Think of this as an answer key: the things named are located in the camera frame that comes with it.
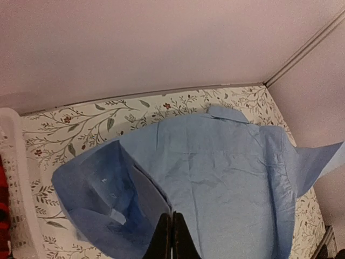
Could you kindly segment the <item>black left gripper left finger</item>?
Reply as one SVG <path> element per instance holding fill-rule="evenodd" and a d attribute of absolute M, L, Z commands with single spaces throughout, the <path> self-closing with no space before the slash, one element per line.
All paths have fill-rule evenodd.
<path fill-rule="evenodd" d="M 163 213 L 143 259 L 171 259 L 171 216 Z"/>

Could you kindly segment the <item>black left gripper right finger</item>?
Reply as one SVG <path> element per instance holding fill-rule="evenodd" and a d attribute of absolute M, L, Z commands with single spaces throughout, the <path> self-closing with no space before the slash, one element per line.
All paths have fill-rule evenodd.
<path fill-rule="evenodd" d="M 172 257 L 173 259 L 201 259 L 182 213 L 172 215 Z"/>

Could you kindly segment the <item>light blue long sleeve shirt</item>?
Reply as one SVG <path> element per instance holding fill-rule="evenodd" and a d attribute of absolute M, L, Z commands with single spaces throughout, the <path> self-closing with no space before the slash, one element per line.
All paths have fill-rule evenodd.
<path fill-rule="evenodd" d="M 295 147 L 281 127 L 211 106 L 98 145 L 51 181 L 77 233 L 112 258 L 143 258 L 174 212 L 201 258 L 288 258 L 297 199 L 343 164 L 343 142 Z"/>

